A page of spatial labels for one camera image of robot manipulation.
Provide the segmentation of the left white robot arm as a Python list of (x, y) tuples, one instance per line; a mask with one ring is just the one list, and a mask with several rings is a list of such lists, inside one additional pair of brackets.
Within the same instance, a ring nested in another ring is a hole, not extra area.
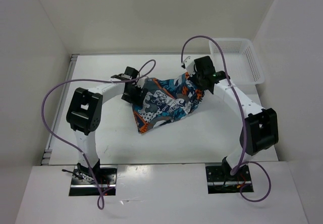
[(101, 121), (103, 104), (121, 95), (124, 101), (142, 105), (147, 91), (137, 83), (143, 81), (138, 70), (127, 67), (124, 73), (111, 76), (106, 83), (89, 89), (79, 87), (74, 91), (66, 120), (80, 149), (77, 163), (79, 178), (83, 177), (93, 184), (103, 177), (95, 142), (95, 131)]

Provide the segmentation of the colourful patterned shorts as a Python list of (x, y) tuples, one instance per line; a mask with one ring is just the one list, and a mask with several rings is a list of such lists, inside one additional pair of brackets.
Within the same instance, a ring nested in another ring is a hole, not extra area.
[(147, 78), (142, 106), (133, 105), (133, 115), (140, 134), (169, 124), (193, 113), (201, 104), (205, 91), (199, 89), (188, 73), (175, 79)]

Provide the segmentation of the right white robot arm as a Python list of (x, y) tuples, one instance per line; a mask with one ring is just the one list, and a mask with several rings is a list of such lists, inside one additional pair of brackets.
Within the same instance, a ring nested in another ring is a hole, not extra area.
[(240, 145), (222, 160), (222, 176), (233, 180), (238, 176), (239, 168), (252, 160), (254, 155), (278, 142), (277, 113), (251, 100), (224, 71), (216, 71), (209, 56), (197, 59), (187, 57), (182, 67), (198, 89), (209, 90), (242, 120)]

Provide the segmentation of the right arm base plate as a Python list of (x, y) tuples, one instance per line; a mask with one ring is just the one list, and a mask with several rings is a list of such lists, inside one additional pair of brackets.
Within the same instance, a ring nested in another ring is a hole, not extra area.
[(244, 165), (236, 175), (226, 176), (220, 163), (206, 164), (206, 180), (209, 194), (254, 192), (249, 167)]

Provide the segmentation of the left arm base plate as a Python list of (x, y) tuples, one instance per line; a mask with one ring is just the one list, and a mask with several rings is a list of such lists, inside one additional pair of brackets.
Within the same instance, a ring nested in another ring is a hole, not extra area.
[[(115, 196), (117, 183), (117, 166), (101, 165), (102, 176), (98, 178), (98, 183), (104, 196)], [(77, 170), (74, 166), (69, 196), (99, 196), (99, 191), (93, 178), (88, 178)]]

